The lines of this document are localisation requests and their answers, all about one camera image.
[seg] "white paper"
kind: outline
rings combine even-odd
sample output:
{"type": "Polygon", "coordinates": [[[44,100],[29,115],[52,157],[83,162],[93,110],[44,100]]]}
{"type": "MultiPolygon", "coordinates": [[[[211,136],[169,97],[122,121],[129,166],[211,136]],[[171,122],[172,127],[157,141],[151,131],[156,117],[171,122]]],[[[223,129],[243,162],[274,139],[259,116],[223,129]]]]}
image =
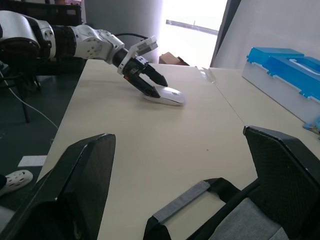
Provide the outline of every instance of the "white paper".
{"type": "Polygon", "coordinates": [[[23,156],[18,167],[38,167],[43,166],[47,155],[23,156]]]}

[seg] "beige tabletop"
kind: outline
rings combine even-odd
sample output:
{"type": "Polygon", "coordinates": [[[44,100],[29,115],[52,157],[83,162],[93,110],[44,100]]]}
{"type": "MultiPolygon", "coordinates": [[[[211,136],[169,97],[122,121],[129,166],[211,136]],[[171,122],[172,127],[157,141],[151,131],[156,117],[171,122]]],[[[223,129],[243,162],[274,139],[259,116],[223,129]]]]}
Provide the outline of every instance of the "beige tabletop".
{"type": "MultiPolygon", "coordinates": [[[[185,106],[149,102],[114,66],[89,60],[40,173],[74,142],[115,134],[99,240],[142,240],[148,218],[200,180],[224,177],[240,189],[250,184],[256,172],[242,134],[245,124],[298,137],[320,157],[316,135],[240,71],[212,69],[216,82],[211,83],[195,67],[153,66],[185,94],[185,106]]],[[[172,239],[188,237],[222,205],[209,193],[199,197],[166,224],[172,239]]]]}

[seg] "dark floor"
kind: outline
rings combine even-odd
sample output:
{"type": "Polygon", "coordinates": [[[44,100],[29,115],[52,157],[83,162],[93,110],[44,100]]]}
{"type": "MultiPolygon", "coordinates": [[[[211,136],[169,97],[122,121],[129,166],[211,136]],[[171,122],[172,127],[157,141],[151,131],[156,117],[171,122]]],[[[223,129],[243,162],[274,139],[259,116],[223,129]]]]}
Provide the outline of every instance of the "dark floor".
{"type": "MultiPolygon", "coordinates": [[[[79,74],[41,77],[41,91],[25,101],[44,113],[57,126],[65,114],[76,88],[79,74]]],[[[42,115],[27,108],[30,123],[25,122],[22,104],[9,90],[0,89],[0,174],[18,170],[23,156],[47,155],[57,129],[42,115]]],[[[36,183],[41,167],[23,167],[33,173],[32,183],[0,197],[0,206],[16,210],[36,183]]]]}

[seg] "white shoe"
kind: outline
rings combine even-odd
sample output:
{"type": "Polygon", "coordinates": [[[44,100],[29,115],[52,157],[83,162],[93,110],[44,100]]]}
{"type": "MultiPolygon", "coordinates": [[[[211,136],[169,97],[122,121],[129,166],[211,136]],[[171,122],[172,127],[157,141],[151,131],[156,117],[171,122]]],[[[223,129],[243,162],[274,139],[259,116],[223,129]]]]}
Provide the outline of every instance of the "white shoe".
{"type": "Polygon", "coordinates": [[[0,197],[4,194],[8,194],[18,190],[28,183],[30,183],[33,179],[33,174],[28,170],[19,170],[13,173],[10,173],[6,177],[6,184],[3,188],[0,189],[0,197]]]}

